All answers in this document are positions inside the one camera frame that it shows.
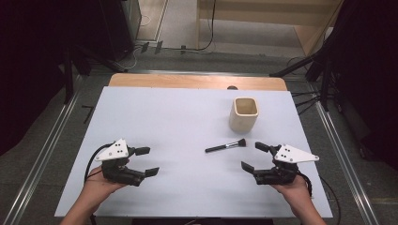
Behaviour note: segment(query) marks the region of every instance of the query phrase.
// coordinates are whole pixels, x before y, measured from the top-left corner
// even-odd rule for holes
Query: cup
[[[258,116],[257,101],[252,97],[237,97],[229,115],[229,127],[238,133],[252,130]]]

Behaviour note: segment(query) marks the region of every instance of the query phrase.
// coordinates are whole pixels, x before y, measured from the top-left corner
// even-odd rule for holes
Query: metal frame
[[[164,70],[137,70],[136,73],[161,73],[161,74],[184,74],[184,75],[198,75],[203,74],[204,76],[211,75],[223,75],[223,76],[243,76],[243,77],[268,77],[265,74],[257,74],[257,73],[231,73],[231,72],[202,72],[202,71],[164,71]],[[294,76],[292,78],[285,77],[287,81],[305,81],[305,78],[300,78],[300,76]],[[81,89],[83,87],[85,79],[81,75],[78,75],[75,81],[76,84],[76,92],[71,98],[69,104],[65,105],[59,114],[53,129],[50,135],[47,138],[47,141],[43,145],[38,158],[25,179],[21,189],[19,190],[15,201],[11,209],[8,212],[6,220],[4,224],[19,224],[19,221],[23,215],[23,212],[28,205],[37,185],[40,177],[42,176],[44,169],[49,161],[49,158],[52,155],[52,152],[56,146],[56,143],[64,129],[65,124],[68,122],[69,116],[74,108],[77,98],[81,93]],[[311,91],[317,90],[317,88],[309,83],[309,89]],[[360,210],[362,218],[365,224],[369,225],[377,225],[379,224],[375,211],[370,203],[369,198],[366,195],[366,192],[360,183],[359,178],[354,170],[354,167],[348,158],[348,155],[344,149],[344,145],[337,133],[336,128],[333,125],[332,119],[328,112],[325,112],[319,102],[316,103],[316,108],[320,115],[320,118],[324,124],[325,130],[329,135],[329,139],[331,141],[333,150],[336,154],[336,157],[339,160],[339,163],[343,169],[345,179],[352,191],[354,199],[357,203],[357,206]]]
[[[83,82],[84,78],[81,75],[78,75],[75,80],[76,92],[71,97],[69,104],[64,105],[61,113],[56,119],[55,124],[49,136],[47,137],[46,142],[44,143],[43,147],[40,150],[40,153],[38,154],[38,158],[36,159],[35,164],[33,165],[30,173],[27,175],[25,181],[23,182],[22,187],[18,191],[17,197],[15,198],[11,209],[9,210],[8,215],[3,223],[4,225],[19,224],[21,217],[23,216],[24,210],[33,196],[33,193],[38,185],[38,181],[47,166],[47,163],[53,153],[53,150],[64,129],[64,126],[68,122],[69,116],[82,89]]]
[[[317,91],[317,88],[313,84],[309,83],[309,88],[311,91]],[[380,224],[375,215],[375,210],[373,209],[371,202],[365,192],[365,189],[360,183],[357,173],[355,172],[355,169],[348,157],[348,154],[345,151],[342,140],[340,139],[340,136],[337,133],[335,126],[333,125],[333,121],[330,117],[329,112],[324,111],[320,102],[316,102],[316,108],[324,124],[325,130],[328,133],[334,153],[336,154],[340,166],[342,167],[345,179],[347,180],[347,183],[351,189],[352,195],[360,210],[363,221],[365,222],[365,224],[369,225]]]

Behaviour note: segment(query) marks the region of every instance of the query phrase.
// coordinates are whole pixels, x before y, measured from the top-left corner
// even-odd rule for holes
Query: human arm
[[[289,185],[271,185],[278,190],[290,204],[293,214],[304,225],[326,224],[316,211],[313,201],[307,189],[305,180],[296,175],[295,180]]]
[[[85,181],[82,192],[75,204],[61,221],[61,225],[85,224],[87,219],[97,211],[103,201],[113,192],[124,186],[123,184],[112,183],[105,179],[100,167],[93,169]]]

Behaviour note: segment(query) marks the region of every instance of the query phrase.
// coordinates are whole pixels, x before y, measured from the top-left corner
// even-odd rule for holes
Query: makeup brush
[[[212,148],[207,148],[205,150],[205,152],[209,153],[209,152],[222,150],[222,149],[225,149],[225,148],[237,147],[237,146],[246,147],[246,140],[245,139],[241,139],[238,142],[232,142],[232,143],[228,143],[228,144],[224,144],[224,145],[220,145],[220,146],[216,146],[216,147],[212,147]]]

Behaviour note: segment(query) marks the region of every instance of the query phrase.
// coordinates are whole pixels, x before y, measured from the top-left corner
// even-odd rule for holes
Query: brush bristles
[[[240,140],[239,142],[237,142],[237,145],[246,147],[246,140],[245,139]]]

